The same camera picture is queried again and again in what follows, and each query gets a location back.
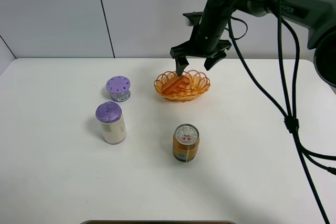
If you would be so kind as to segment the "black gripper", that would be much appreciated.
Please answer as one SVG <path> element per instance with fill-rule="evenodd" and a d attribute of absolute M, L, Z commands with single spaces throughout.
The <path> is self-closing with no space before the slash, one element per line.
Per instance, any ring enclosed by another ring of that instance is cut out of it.
<path fill-rule="evenodd" d="M 226 50 L 231 43 L 221 40 L 228 24 L 227 15 L 216 15 L 209 12 L 184 13 L 188 26 L 192 26 L 190 39 L 172 47 L 170 55 L 175 58 L 176 74 L 181 76 L 189 65 L 186 56 L 206 58 L 204 67 L 211 70 L 219 61 L 226 58 Z"/>

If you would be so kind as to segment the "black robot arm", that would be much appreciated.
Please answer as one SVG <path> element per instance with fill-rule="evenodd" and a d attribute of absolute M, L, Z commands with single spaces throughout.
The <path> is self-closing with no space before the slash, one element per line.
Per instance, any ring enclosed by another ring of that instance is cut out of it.
<path fill-rule="evenodd" d="M 191 37 L 171 48 L 178 76 L 188 66 L 188 56 L 205 58 L 206 70 L 226 57 L 224 51 L 231 44 L 221 40 L 221 35 L 229 14 L 236 10 L 256 17 L 281 13 L 284 19 L 307 28 L 307 48 L 315 50 L 315 69 L 323 81 L 335 86 L 335 0 L 207 0 L 202 12 L 184 14 L 193 28 Z"/>

